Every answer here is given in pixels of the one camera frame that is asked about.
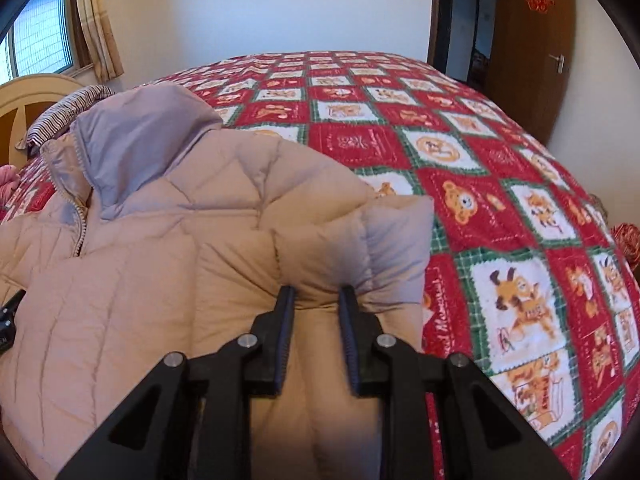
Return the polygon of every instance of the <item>pillow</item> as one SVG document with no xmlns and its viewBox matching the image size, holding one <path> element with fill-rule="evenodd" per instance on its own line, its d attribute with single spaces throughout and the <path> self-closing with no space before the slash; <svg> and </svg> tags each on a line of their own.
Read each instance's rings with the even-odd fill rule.
<svg viewBox="0 0 640 480">
<path fill-rule="evenodd" d="M 58 101 L 38 117 L 27 130 L 22 148 L 39 148 L 45 142 L 65 132 L 82 112 L 87 111 L 114 92 L 107 86 L 85 86 Z"/>
</svg>

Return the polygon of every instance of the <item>red patterned bedspread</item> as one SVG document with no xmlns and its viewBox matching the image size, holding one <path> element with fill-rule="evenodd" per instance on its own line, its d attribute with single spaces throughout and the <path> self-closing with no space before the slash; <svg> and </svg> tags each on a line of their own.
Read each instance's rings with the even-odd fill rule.
<svg viewBox="0 0 640 480">
<path fill-rule="evenodd" d="M 500 108 L 375 52 L 239 57 L 166 80 L 380 194 L 433 196 L 424 350 L 472 354 L 575 478 L 602 463 L 640 399 L 640 292 L 585 190 Z"/>
</svg>

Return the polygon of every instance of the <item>door handle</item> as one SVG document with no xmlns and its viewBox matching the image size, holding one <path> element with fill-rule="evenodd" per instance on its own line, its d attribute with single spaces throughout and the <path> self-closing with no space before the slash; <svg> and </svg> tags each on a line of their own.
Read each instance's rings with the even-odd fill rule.
<svg viewBox="0 0 640 480">
<path fill-rule="evenodd" d="M 560 56 L 553 56 L 549 54 L 551 59 L 555 59 L 558 63 L 558 73 L 561 74 L 564 71 L 564 56 L 560 54 Z"/>
</svg>

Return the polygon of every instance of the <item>jacket zipper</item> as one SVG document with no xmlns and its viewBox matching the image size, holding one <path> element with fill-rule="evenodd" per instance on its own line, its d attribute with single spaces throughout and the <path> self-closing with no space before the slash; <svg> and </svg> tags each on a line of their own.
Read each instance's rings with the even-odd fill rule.
<svg viewBox="0 0 640 480">
<path fill-rule="evenodd" d="M 73 258 L 77 258 L 78 256 L 80 256 L 80 251 L 82 250 L 82 245 L 84 244 L 84 238 L 86 237 L 86 214 L 88 209 L 84 205 L 76 202 L 76 200 L 74 200 L 73 197 L 69 195 L 66 189 L 61 189 L 55 178 L 52 177 L 51 182 L 53 183 L 54 189 L 58 193 L 60 193 L 60 196 L 62 196 L 65 201 L 69 202 L 74 207 L 74 210 L 78 215 L 78 220 L 80 223 L 80 236 L 78 238 L 78 241 L 76 242 L 76 246 L 74 247 L 74 252 L 72 255 Z"/>
</svg>

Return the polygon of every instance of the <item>beige down jacket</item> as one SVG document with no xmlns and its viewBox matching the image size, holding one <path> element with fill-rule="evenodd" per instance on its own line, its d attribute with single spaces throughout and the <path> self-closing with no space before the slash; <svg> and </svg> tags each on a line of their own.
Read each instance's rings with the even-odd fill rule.
<svg viewBox="0 0 640 480">
<path fill-rule="evenodd" d="M 338 288 L 420 346 L 428 197 L 376 198 L 305 146 L 222 129 L 170 83 L 111 97 L 42 149 L 58 192 L 0 227 L 0 300 L 26 288 L 0 356 L 4 431 L 54 478 L 169 351 L 199 356 L 297 288 L 287 378 L 252 401 L 254 478 L 378 478 L 380 406 L 348 387 Z"/>
</svg>

